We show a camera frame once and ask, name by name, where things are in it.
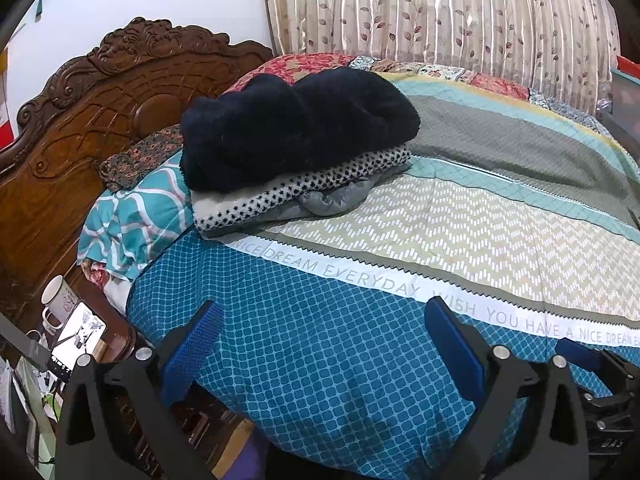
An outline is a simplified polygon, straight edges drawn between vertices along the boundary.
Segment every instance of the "floral fabric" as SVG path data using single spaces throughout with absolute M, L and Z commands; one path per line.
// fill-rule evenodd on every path
M 85 278 L 96 285 L 101 292 L 104 291 L 104 286 L 111 277 L 107 272 L 106 265 L 102 262 L 94 262 L 89 258 L 84 258 L 80 261 L 80 267 Z
M 267 5 L 280 54 L 366 54 L 459 66 L 515 81 L 591 114 L 620 52 L 616 15 L 607 0 L 267 0 Z
M 326 53 L 307 54 L 306 56 L 288 54 L 275 57 L 258 68 L 251 70 L 251 72 L 244 74 L 230 86 L 227 92 L 241 90 L 256 74 L 262 73 L 276 75 L 291 85 L 305 75 L 315 74 L 327 68 L 348 65 L 354 57 L 346 54 Z
M 529 99 L 529 89 L 514 81 L 502 79 L 486 74 L 476 74 L 476 76 L 470 82 L 471 86 L 477 86 L 478 88 L 484 88 L 497 94 L 513 97 L 514 99 L 520 99 L 526 101 Z
M 371 70 L 372 72 L 427 75 L 437 79 L 470 84 L 521 101 L 527 101 L 529 99 L 529 89 L 524 88 L 522 85 L 500 77 L 479 74 L 475 70 L 469 70 L 460 66 L 446 66 L 421 62 L 398 62 L 391 59 L 377 59 L 371 56 L 358 56 L 351 61 L 349 66 L 360 70 Z
M 151 171 L 182 149 L 180 126 L 153 133 L 100 165 L 100 177 L 112 193 L 131 190 Z
M 546 98 L 533 88 L 529 89 L 529 103 L 539 108 L 549 110 L 549 104 L 546 102 Z

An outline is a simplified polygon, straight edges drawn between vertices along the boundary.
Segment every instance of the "phone screen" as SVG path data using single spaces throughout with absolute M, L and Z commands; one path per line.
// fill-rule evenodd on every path
M 84 303 L 78 303 L 60 331 L 52 357 L 73 370 L 82 354 L 91 354 L 107 325 Z

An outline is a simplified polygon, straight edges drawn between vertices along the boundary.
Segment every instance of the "blanket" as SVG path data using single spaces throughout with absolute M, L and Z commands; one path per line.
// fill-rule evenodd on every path
M 209 231 L 239 224 L 282 205 L 303 193 L 333 189 L 363 176 L 404 164 L 409 150 L 397 146 L 379 152 L 367 152 L 353 160 L 321 171 L 280 175 L 260 186 L 221 194 L 217 192 L 191 192 L 196 227 Z
M 225 327 L 200 384 L 283 450 L 418 480 L 473 412 L 425 330 L 432 296 L 521 358 L 546 360 L 567 336 L 640 360 L 640 234 L 625 216 L 639 170 L 549 110 L 385 76 L 422 114 L 408 174 L 338 218 L 188 232 L 139 277 L 127 313 L 156 341 L 214 299 Z
M 347 67 L 290 86 L 259 74 L 182 115 L 180 170 L 191 190 L 229 193 L 338 166 L 415 137 L 420 118 L 391 83 Z

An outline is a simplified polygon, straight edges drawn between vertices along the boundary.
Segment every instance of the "gray fabric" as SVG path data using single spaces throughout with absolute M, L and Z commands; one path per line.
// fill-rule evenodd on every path
M 496 112 L 431 96 L 409 99 L 421 119 L 417 137 L 408 143 L 414 155 L 504 174 L 607 212 L 629 225 L 634 225 L 630 210 L 640 216 L 640 185 L 583 143 Z
M 211 229 L 201 232 L 201 234 L 203 238 L 217 238 L 243 228 L 264 224 L 265 222 L 311 218 L 315 216 L 335 216 L 347 213 L 359 206 L 374 186 L 386 182 L 394 175 L 406 171 L 409 167 L 409 164 L 394 166 L 385 171 L 379 171 L 369 176 L 357 178 L 346 186 L 338 187 L 337 189 L 308 191 L 245 222 Z

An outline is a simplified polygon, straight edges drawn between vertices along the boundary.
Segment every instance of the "blue gripper pad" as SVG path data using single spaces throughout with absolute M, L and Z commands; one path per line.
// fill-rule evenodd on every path
M 461 332 L 461 323 L 439 296 L 427 301 L 424 307 L 424 325 L 460 396 L 476 404 L 482 402 L 485 397 L 484 365 Z
M 207 300 L 190 322 L 178 329 L 186 329 L 186 334 L 162 367 L 160 399 L 166 407 L 184 399 L 220 338 L 224 323 L 222 307 Z
M 570 339 L 564 338 L 558 341 L 556 343 L 556 353 L 588 372 L 596 372 L 600 368 L 600 355 L 598 352 Z

